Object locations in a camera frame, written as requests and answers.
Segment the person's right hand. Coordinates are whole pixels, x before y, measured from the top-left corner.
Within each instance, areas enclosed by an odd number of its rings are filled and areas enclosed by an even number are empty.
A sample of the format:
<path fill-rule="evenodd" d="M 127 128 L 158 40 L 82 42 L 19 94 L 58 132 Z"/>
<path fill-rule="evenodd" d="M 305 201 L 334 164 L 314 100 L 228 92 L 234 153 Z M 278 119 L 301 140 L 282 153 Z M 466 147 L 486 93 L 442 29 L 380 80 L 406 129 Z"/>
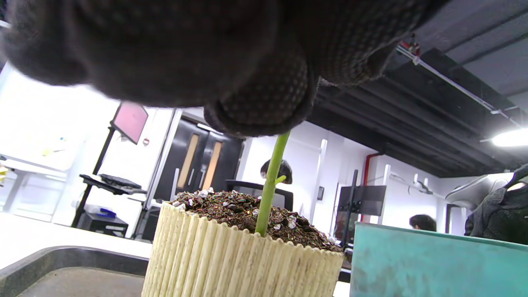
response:
<path fill-rule="evenodd" d="M 512 179 L 489 193 L 467 218 L 464 235 L 528 244 L 527 165 L 518 168 Z"/>

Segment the person's left hand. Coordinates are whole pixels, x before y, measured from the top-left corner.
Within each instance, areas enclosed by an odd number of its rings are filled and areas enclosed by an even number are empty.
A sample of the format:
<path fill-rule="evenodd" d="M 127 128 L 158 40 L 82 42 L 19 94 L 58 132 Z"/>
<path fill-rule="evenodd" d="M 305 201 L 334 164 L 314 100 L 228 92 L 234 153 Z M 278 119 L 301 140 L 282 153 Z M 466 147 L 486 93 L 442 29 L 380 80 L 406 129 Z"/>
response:
<path fill-rule="evenodd" d="M 151 107 L 203 107 L 235 137 L 287 133 L 321 83 L 377 79 L 446 0 L 2 0 L 8 62 Z"/>

